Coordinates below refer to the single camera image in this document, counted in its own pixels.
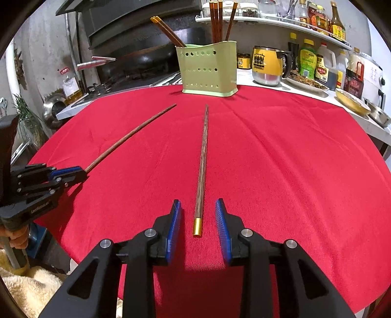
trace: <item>brown chopstick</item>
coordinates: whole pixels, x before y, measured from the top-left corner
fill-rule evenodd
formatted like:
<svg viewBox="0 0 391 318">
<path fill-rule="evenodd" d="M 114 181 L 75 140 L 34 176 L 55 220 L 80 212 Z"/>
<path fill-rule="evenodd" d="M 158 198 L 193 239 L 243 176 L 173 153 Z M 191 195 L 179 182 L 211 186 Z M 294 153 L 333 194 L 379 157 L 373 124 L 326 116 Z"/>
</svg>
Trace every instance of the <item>brown chopstick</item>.
<svg viewBox="0 0 391 318">
<path fill-rule="evenodd" d="M 130 137 L 132 137 L 135 133 L 139 132 L 142 128 L 144 128 L 149 123 L 153 122 L 155 119 L 159 118 L 164 113 L 168 112 L 170 109 L 174 108 L 176 104 L 171 105 L 170 107 L 162 110 L 160 113 L 151 117 L 150 119 L 143 122 L 140 126 L 133 129 L 126 136 L 122 137 L 115 144 L 113 144 L 109 149 L 107 149 L 104 153 L 102 153 L 97 159 L 95 159 L 86 169 L 85 172 L 89 173 L 92 169 L 94 169 L 104 158 L 106 158 L 109 154 L 111 154 L 114 150 L 116 150 L 120 145 L 122 145 L 125 141 L 127 141 Z"/>
<path fill-rule="evenodd" d="M 219 34 L 220 34 L 220 30 L 219 30 L 219 4 L 217 2 L 213 3 L 213 12 L 215 15 L 215 33 L 216 33 L 216 42 L 215 43 L 217 43 L 219 41 Z"/>
<path fill-rule="evenodd" d="M 167 37 L 170 39 L 170 41 L 171 41 L 175 46 L 178 46 L 178 47 L 185 47 L 185 45 L 183 45 L 180 41 L 178 41 L 178 39 L 176 38 L 175 33 L 173 32 L 173 30 L 171 30 L 169 27 L 168 27 L 168 28 L 165 27 L 165 26 L 161 23 L 161 21 L 158 21 L 158 20 L 156 19 L 155 16 L 153 16 L 153 17 L 151 18 L 151 21 L 152 21 L 153 23 L 155 23 L 155 24 L 159 27 L 159 29 L 160 29 L 165 35 L 167 35 Z"/>
<path fill-rule="evenodd" d="M 205 106 L 204 129 L 202 133 L 201 157 L 199 162 L 197 196 L 195 198 L 195 213 L 193 224 L 193 237 L 202 236 L 202 218 L 204 216 L 205 176 L 206 176 L 206 151 L 208 145 L 208 117 L 209 106 Z"/>
<path fill-rule="evenodd" d="M 168 30 L 171 30 L 172 35 L 178 40 L 178 42 L 182 45 L 182 47 L 186 47 L 186 45 L 182 42 L 180 37 L 175 34 L 175 32 L 161 19 L 159 16 L 156 16 L 155 19 L 160 22 L 164 27 L 166 27 Z"/>
<path fill-rule="evenodd" d="M 213 2 L 209 2 L 209 9 L 210 25 L 212 27 L 212 43 L 216 43 L 215 11 L 213 10 Z"/>
<path fill-rule="evenodd" d="M 237 7 L 238 7 L 238 3 L 237 3 L 237 2 L 234 2 L 234 3 L 233 3 L 233 7 L 232 7 L 230 22 L 229 22 L 229 24 L 228 24 L 227 34 L 226 34 L 226 36 L 225 36 L 225 40 L 226 40 L 226 41 L 228 41 L 228 39 L 230 38 L 232 23 L 233 23 L 233 19 L 235 18 L 236 8 L 237 8 Z"/>
<path fill-rule="evenodd" d="M 222 0 L 219 0 L 219 42 L 222 42 Z"/>
</svg>

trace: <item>wall shelf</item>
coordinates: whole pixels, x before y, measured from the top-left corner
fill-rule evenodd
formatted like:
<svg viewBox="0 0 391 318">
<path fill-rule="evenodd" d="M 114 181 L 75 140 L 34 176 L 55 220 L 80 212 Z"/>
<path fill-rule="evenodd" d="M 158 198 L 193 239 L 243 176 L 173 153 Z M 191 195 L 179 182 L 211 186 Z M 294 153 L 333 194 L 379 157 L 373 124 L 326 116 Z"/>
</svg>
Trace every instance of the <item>wall shelf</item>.
<svg viewBox="0 0 391 318">
<path fill-rule="evenodd" d="M 196 22 L 200 22 L 200 23 L 201 22 L 204 22 L 204 23 L 210 22 L 210 18 L 201 18 L 201 17 L 196 16 L 195 19 L 196 19 L 195 20 Z M 223 20 L 229 21 L 229 19 L 230 19 L 229 16 L 223 17 Z M 236 16 L 234 20 L 238 21 L 238 22 L 263 23 L 263 24 L 275 25 L 278 27 L 284 27 L 284 28 L 288 28 L 291 30 L 301 31 L 303 33 L 308 33 L 314 37 L 320 38 L 324 41 L 333 43 L 334 45 L 336 45 L 344 50 L 352 51 L 352 47 L 350 45 L 347 45 L 341 41 L 338 41 L 337 39 L 332 38 L 329 35 L 325 35 L 325 34 L 320 33 L 318 31 L 303 27 L 303 26 L 299 25 L 300 22 L 294 21 L 291 19 L 280 18 L 280 17 L 278 17 L 278 18 L 252 18 L 252 17 L 247 17 L 247 16 Z"/>
</svg>

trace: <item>metal screw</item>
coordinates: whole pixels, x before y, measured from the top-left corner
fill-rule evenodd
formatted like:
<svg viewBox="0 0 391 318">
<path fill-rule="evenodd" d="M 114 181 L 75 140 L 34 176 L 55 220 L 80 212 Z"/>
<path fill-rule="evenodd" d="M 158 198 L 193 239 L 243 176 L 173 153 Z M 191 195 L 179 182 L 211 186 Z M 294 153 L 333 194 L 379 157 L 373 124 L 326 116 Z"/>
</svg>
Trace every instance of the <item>metal screw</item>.
<svg viewBox="0 0 391 318">
<path fill-rule="evenodd" d="M 287 245 L 289 248 L 296 248 L 296 247 L 297 247 L 296 241 L 293 241 L 293 240 L 288 240 L 288 241 L 286 242 L 286 245 Z"/>
<path fill-rule="evenodd" d="M 144 235 L 146 237 L 154 237 L 156 235 L 156 231 L 154 229 L 147 229 L 145 232 L 144 232 Z"/>
<path fill-rule="evenodd" d="M 101 248 L 108 248 L 110 245 L 111 245 L 111 242 L 108 239 L 101 240 L 99 243 L 99 246 Z"/>
<path fill-rule="evenodd" d="M 253 235 L 253 231 L 250 230 L 250 229 L 243 229 L 241 231 L 241 234 L 244 236 L 244 237 L 251 237 Z"/>
</svg>

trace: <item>red tablecloth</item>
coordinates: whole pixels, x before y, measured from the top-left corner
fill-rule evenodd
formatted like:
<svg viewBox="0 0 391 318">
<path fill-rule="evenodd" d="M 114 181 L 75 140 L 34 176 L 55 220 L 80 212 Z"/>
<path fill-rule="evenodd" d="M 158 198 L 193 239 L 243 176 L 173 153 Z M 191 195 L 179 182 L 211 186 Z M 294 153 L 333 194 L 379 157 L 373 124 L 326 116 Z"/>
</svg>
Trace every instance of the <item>red tablecloth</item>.
<svg viewBox="0 0 391 318">
<path fill-rule="evenodd" d="M 270 89 L 242 86 L 229 98 L 181 89 L 101 98 L 33 158 L 58 168 L 85 168 L 140 123 L 178 104 L 115 150 L 40 219 L 72 258 L 80 262 L 101 239 L 132 238 L 179 199 L 185 226 L 173 265 L 155 269 L 157 316 L 237 318 L 242 269 L 227 269 L 222 260 L 214 217 L 222 197 L 230 213 L 266 239 L 297 240 L 353 311 L 385 291 L 391 282 L 391 174 L 347 112 Z M 206 103 L 204 228 L 202 238 L 193 238 Z"/>
</svg>

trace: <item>plastic utensil holder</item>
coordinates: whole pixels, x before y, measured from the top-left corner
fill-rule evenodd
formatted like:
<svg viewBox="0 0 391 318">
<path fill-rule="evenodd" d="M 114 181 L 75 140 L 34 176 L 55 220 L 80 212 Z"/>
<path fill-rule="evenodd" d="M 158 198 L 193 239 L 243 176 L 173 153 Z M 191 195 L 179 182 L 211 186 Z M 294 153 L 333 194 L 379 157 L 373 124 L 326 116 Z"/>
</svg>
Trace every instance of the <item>plastic utensil holder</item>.
<svg viewBox="0 0 391 318">
<path fill-rule="evenodd" d="M 232 96 L 236 87 L 236 42 L 176 47 L 183 93 Z"/>
</svg>

